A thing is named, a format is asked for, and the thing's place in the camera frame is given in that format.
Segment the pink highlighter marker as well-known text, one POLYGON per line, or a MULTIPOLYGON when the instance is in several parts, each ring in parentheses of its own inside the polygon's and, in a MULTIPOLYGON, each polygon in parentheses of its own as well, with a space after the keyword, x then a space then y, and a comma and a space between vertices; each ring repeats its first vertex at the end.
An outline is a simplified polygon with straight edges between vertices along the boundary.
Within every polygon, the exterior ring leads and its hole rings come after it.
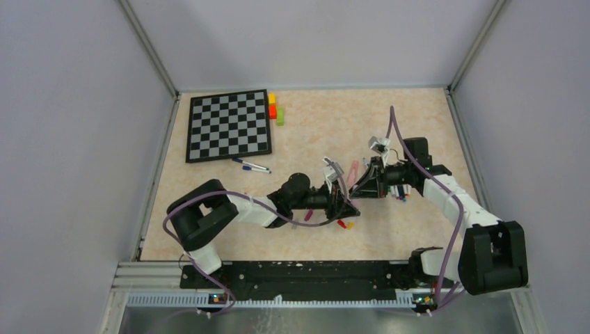
POLYGON ((348 187, 352 187, 356 183, 359 165, 360 163, 358 160, 353 160, 353 162, 351 163, 351 167, 349 169, 349 173, 346 179, 346 184, 348 187))

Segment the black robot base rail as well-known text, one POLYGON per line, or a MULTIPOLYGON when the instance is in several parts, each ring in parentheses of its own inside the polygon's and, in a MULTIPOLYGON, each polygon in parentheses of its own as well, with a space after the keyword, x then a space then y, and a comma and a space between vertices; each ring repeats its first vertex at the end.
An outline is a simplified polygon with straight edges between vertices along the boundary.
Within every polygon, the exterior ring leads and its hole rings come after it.
POLYGON ((392 301, 402 291, 432 293, 436 277, 406 261, 233 261, 224 262, 208 280, 191 265, 182 268, 180 288, 227 287, 238 301, 392 301))

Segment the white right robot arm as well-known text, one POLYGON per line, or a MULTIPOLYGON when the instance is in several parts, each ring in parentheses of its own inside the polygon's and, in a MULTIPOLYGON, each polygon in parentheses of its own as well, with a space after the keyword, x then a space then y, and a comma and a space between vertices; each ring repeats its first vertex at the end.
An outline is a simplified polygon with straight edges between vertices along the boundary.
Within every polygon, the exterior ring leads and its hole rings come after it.
POLYGON ((350 196, 384 198, 415 189, 432 202, 450 222, 459 225, 460 252, 450 247, 418 248, 410 257, 409 280, 426 287, 436 276, 461 283, 471 295, 523 287, 528 284, 525 233, 516 221, 503 221, 484 209, 444 165, 435 165, 424 137, 407 138, 404 159, 388 164, 389 139, 371 137, 377 152, 367 170, 351 187, 350 196))

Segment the magenta pen cap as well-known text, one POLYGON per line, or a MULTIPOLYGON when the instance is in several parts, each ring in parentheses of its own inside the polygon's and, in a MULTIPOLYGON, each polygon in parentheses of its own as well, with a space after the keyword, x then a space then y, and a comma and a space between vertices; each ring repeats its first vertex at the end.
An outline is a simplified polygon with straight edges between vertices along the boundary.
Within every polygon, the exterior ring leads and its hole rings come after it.
POLYGON ((310 209, 308 210, 308 212, 306 213, 305 217, 304 217, 304 221, 307 222, 312 218, 313 215, 313 211, 310 209))

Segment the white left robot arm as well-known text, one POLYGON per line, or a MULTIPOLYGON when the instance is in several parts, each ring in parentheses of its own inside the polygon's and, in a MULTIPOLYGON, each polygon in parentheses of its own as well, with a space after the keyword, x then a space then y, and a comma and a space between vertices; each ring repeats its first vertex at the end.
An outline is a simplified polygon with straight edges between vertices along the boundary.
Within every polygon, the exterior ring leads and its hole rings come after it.
POLYGON ((325 224, 357 217, 360 211, 346 199, 338 185, 315 188, 303 173, 294 173, 273 193, 262 197, 228 191, 211 179, 173 202, 166 210, 176 238, 189 259, 197 265, 197 279, 215 287, 223 279, 222 261, 214 239, 231 223, 254 223, 263 228, 295 224, 294 211, 322 210, 325 224))

